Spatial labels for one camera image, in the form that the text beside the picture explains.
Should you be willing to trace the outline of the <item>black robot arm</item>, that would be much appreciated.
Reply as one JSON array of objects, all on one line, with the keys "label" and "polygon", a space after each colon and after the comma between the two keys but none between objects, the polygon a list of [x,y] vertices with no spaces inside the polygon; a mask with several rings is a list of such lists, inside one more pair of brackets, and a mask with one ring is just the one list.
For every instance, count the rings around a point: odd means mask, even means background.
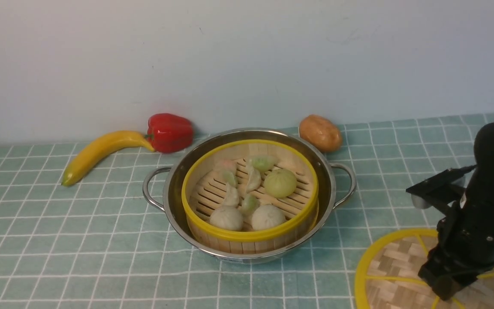
[{"label": "black robot arm", "polygon": [[443,301],[494,268],[494,122],[477,133],[475,164],[449,168],[411,187],[414,207],[434,207],[438,243],[418,276]]}]

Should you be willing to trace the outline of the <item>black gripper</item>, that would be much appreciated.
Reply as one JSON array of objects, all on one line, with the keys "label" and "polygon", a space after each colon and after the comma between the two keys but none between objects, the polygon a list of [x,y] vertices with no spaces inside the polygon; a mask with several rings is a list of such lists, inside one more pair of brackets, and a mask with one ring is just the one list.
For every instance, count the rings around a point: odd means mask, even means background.
[{"label": "black gripper", "polygon": [[438,243],[418,276],[448,301],[494,269],[494,179],[472,175],[459,202],[437,223]]}]

